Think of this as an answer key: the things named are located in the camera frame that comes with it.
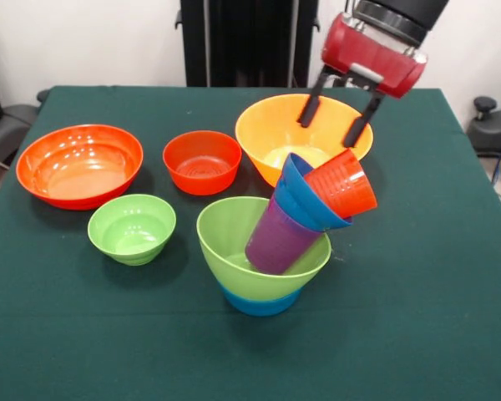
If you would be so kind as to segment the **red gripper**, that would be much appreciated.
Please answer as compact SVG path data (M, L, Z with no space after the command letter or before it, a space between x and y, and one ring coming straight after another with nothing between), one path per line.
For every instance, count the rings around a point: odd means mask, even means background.
M325 65L297 120L302 128L310 126L319 108L321 92L331 75L329 68L341 74L358 74L379 91L372 94L366 108L352 122L342 142L345 148L357 145L385 95L401 98L419 80L428 63L426 54L410 50L405 43L347 13L340 13L331 23L321 60Z

